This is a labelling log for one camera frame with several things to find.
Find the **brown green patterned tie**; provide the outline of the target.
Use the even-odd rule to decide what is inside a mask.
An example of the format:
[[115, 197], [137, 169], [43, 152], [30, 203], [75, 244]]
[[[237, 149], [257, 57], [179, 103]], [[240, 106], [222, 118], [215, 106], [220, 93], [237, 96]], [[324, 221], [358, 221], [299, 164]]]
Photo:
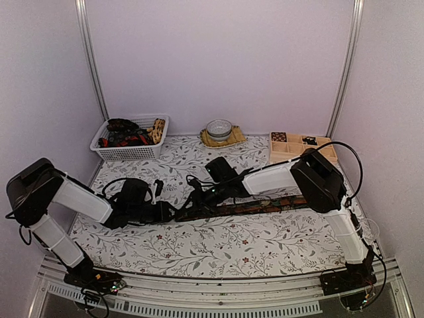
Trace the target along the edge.
[[186, 222], [214, 217], [274, 213], [303, 208], [307, 208], [305, 198], [302, 195], [291, 195], [275, 199], [261, 199], [258, 201], [249, 201], [244, 203], [222, 204], [215, 207], [207, 205], [203, 205], [201, 207], [191, 206], [190, 208], [180, 209], [176, 212], [175, 221]]

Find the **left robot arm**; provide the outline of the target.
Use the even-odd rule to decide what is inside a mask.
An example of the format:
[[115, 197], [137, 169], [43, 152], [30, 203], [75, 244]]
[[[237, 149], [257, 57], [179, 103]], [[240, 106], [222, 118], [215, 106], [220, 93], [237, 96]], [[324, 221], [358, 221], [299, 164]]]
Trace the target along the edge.
[[115, 230], [128, 225], [149, 225], [171, 221], [175, 209], [160, 201], [162, 182], [153, 185], [136, 179], [122, 178], [121, 190], [107, 197], [95, 193], [67, 173], [41, 158], [13, 176], [6, 185], [11, 205], [7, 219], [34, 234], [66, 267], [67, 276], [85, 288], [104, 282], [87, 253], [48, 212], [53, 205], [83, 215], [105, 228]]

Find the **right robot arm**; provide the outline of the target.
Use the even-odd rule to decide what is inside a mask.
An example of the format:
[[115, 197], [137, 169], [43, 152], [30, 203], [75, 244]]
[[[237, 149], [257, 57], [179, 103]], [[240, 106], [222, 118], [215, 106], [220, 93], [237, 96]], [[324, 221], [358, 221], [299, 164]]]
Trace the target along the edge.
[[229, 198], [244, 198], [296, 187], [308, 208], [324, 216], [342, 248], [345, 269], [320, 277], [326, 295], [373, 286], [377, 282], [372, 263], [377, 256], [363, 237], [362, 226], [351, 210], [352, 197], [346, 194], [343, 175], [319, 151], [307, 148], [293, 159], [263, 168], [237, 173], [223, 157], [205, 167], [213, 184], [204, 185], [190, 178], [193, 188], [176, 221], [216, 217], [217, 206]]

